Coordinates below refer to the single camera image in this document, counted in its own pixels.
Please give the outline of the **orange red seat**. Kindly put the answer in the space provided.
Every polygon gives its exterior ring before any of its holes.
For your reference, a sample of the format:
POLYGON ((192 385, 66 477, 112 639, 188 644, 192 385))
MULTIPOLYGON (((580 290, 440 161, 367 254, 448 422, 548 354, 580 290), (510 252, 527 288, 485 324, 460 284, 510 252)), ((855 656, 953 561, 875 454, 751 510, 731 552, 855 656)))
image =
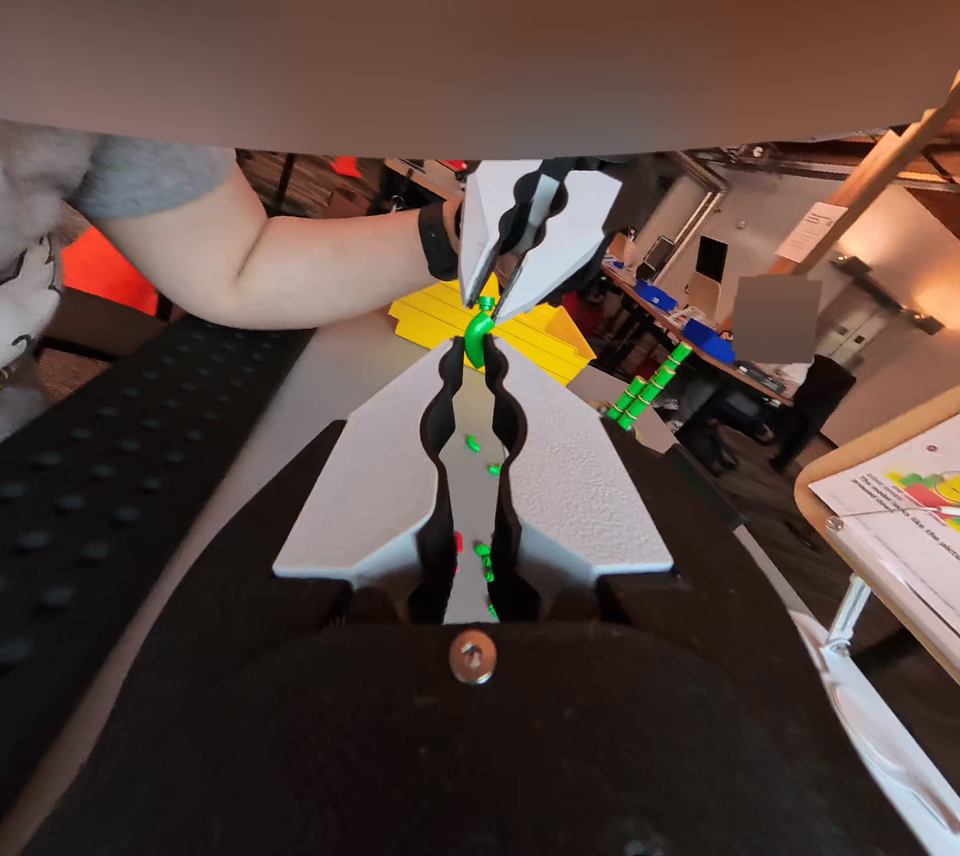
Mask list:
POLYGON ((61 262, 64 286, 149 316, 157 313, 155 287, 95 227, 61 250, 61 262))

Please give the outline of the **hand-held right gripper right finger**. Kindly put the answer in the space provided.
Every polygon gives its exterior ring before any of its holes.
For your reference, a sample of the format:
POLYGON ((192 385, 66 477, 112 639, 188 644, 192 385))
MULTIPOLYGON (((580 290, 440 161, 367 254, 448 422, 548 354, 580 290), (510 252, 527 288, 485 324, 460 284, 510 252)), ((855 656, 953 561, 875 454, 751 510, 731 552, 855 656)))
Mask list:
POLYGON ((674 569, 607 427, 500 337, 484 339, 492 429, 504 447, 488 593, 502 623, 534 622, 567 591, 674 569))

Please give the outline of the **white stand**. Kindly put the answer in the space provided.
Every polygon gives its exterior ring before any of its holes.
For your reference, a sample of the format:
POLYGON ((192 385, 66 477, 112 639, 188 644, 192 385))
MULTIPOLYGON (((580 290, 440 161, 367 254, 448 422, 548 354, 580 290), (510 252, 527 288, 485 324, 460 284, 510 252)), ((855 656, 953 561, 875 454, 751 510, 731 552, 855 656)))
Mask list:
POLYGON ((851 576, 829 627, 813 616, 790 586, 781 586, 777 593, 814 663, 834 714, 873 780, 927 854, 957 855, 958 795, 850 655, 870 587, 858 575, 851 576))

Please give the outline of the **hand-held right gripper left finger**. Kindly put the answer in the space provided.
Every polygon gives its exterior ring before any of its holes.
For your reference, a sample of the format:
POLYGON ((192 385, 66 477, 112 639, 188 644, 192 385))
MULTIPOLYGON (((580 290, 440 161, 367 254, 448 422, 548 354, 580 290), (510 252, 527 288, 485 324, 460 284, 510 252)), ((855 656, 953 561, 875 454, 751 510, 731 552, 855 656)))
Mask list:
POLYGON ((386 594, 401 618, 440 624, 458 566, 448 472, 464 339, 443 341, 353 410, 272 564, 386 594))

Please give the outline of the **slanted wooden beam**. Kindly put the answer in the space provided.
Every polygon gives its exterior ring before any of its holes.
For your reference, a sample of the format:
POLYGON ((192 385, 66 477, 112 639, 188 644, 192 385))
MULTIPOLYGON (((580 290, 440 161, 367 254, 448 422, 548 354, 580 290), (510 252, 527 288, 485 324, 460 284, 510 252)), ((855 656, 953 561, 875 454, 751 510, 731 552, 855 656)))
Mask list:
POLYGON ((828 204, 839 206, 844 211, 822 233, 804 259, 794 260, 778 255, 765 273, 808 275, 890 182, 922 154, 944 125, 954 118, 958 109, 959 73, 956 73, 941 106, 927 109, 918 122, 912 123, 903 132, 897 132, 894 128, 887 130, 839 189, 831 195, 828 204))

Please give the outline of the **yellow plastic bin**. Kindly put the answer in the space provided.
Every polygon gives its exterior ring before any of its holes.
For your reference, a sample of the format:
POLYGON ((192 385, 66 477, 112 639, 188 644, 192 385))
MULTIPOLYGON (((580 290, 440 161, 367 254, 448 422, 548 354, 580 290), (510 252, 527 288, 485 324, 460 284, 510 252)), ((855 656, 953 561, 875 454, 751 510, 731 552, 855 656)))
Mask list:
MULTIPOLYGON (((447 339, 462 336, 475 316, 462 305, 459 283, 437 282, 394 301, 389 314, 395 334, 411 343, 433 349, 447 339)), ((530 312, 498 324, 501 337, 563 385, 569 384, 595 354, 563 307, 543 304, 530 312)))

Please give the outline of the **lego bamboo model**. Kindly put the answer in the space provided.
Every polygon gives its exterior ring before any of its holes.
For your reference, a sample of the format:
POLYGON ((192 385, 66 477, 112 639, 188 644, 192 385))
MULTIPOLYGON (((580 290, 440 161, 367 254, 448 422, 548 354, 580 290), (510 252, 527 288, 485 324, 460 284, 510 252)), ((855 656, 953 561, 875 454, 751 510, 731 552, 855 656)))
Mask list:
POLYGON ((678 343, 649 380, 635 377, 618 399, 606 407, 602 417, 625 430, 631 430, 641 414, 650 408, 673 380, 677 370, 690 357, 692 350, 693 347, 690 344, 678 343))

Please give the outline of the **person's left forearm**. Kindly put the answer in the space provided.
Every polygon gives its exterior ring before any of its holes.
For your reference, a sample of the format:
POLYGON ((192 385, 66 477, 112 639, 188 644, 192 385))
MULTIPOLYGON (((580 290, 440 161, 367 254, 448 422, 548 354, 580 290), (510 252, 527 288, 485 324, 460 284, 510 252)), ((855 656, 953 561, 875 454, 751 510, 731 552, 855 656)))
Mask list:
POLYGON ((428 287, 418 210, 345 219, 269 217, 238 166, 197 200, 94 218, 181 309, 238 329, 311 329, 428 287))

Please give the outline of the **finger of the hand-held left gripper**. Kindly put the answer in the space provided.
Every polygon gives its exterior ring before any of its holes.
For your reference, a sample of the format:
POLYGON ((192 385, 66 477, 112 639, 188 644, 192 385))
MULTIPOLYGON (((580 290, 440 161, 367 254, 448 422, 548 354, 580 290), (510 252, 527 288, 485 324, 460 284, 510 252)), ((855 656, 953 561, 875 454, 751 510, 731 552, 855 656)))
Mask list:
POLYGON ((597 170, 536 168, 491 208, 494 254, 514 259, 493 311, 510 321, 547 302, 601 250, 620 182, 597 170))
POLYGON ((474 307, 501 247, 500 221, 516 204, 514 190, 543 160, 484 160, 465 182, 461 209, 459 282, 462 304, 474 307))

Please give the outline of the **printed instruction sheet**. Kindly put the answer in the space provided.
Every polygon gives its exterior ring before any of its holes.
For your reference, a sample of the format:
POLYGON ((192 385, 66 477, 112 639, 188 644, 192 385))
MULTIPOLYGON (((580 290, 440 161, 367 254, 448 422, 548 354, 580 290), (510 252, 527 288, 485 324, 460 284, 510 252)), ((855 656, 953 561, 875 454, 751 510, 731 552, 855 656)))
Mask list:
POLYGON ((834 531, 878 557, 958 643, 958 415, 812 490, 832 510, 834 531))

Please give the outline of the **green curved lego piece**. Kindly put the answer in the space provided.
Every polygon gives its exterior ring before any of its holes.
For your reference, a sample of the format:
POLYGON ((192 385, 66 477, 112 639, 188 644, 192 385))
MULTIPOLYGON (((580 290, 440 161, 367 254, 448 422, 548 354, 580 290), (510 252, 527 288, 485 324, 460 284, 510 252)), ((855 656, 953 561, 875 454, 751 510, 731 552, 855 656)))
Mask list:
POLYGON ((485 368, 485 340, 493 332, 496 321, 492 309, 483 304, 479 312, 469 321, 463 334, 463 351, 469 364, 475 370, 485 368))

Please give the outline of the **black wristband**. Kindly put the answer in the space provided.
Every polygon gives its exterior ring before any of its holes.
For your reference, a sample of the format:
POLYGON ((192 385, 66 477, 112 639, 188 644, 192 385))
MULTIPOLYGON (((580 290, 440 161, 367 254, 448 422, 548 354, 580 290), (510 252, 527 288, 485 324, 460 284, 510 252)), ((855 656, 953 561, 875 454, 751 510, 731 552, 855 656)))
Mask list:
POLYGON ((429 274, 442 282, 457 278, 462 200, 432 202, 417 212, 417 230, 429 274))

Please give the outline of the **white paper wall note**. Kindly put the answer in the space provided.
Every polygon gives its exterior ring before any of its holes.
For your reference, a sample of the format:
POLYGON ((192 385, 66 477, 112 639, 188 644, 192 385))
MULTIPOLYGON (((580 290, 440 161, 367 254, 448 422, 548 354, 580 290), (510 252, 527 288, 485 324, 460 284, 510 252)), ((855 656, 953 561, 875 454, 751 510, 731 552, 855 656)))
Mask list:
POLYGON ((775 256, 791 263, 802 263, 846 212, 845 206, 813 203, 778 245, 775 256))

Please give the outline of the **black monitor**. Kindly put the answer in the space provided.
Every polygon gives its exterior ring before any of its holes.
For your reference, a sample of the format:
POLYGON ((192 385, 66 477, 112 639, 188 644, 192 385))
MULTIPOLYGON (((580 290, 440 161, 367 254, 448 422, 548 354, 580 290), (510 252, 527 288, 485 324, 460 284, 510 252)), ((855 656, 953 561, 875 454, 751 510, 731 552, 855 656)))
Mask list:
POLYGON ((728 243, 701 235, 694 272, 721 284, 725 274, 728 251, 728 243))

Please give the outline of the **black perforated pad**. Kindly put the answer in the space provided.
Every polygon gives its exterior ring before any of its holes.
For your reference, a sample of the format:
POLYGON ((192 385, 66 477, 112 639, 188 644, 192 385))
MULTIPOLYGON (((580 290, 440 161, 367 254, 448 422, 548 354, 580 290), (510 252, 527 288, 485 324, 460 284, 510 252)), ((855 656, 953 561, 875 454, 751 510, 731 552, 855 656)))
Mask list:
POLYGON ((2 817, 312 335, 188 316, 2 442, 2 817))

